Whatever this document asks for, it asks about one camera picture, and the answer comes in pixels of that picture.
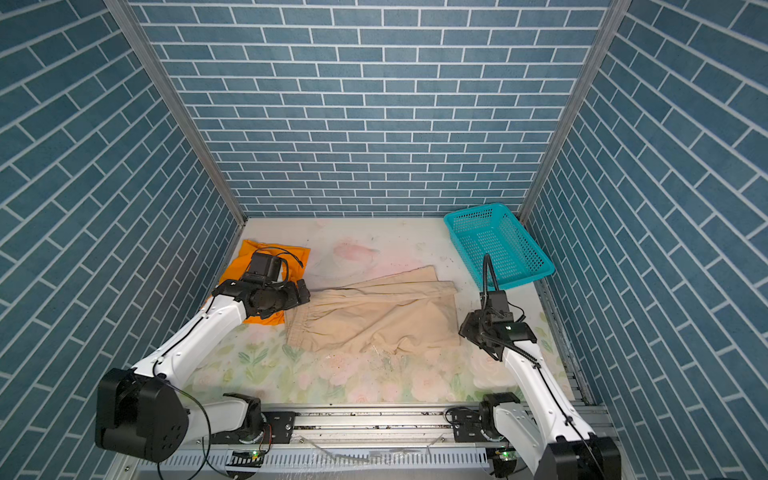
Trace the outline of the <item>orange shorts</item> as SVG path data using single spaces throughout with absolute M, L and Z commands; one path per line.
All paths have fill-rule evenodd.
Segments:
M 309 255 L 309 248 L 244 240 L 214 292 L 241 301 L 245 323 L 284 324 L 287 311 L 310 301 L 304 280 Z

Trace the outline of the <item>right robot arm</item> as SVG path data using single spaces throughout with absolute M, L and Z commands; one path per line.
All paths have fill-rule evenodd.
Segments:
M 482 437 L 504 443 L 491 456 L 493 475 L 514 473 L 522 461 L 535 479 L 620 479 L 621 453 L 571 404 L 543 359 L 532 329 L 509 312 L 486 307 L 469 313 L 459 334 L 512 373 L 523 397 L 488 394 L 470 417 L 447 410 L 459 441 Z

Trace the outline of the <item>teal plastic basket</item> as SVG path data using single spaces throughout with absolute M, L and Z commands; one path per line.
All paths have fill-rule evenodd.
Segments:
M 502 204 L 476 206 L 444 217 L 451 241 L 477 286 L 489 255 L 499 287 L 509 290 L 541 280 L 555 266 L 512 211 Z

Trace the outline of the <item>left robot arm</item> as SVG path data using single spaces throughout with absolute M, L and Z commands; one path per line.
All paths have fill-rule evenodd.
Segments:
M 130 368 L 113 368 L 102 377 L 96 392 L 96 446 L 161 463 L 181 445 L 216 434 L 236 443 L 262 441 L 266 419 L 258 398 L 227 393 L 205 405 L 183 387 L 213 348 L 246 319 L 288 312 L 309 300 L 302 280 L 224 281 L 156 351 Z

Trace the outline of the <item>beige shorts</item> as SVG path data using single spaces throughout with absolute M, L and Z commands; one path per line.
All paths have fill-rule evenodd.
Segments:
M 388 354 L 457 347 L 456 294 L 433 266 L 319 290 L 285 314 L 286 344 L 309 352 Z

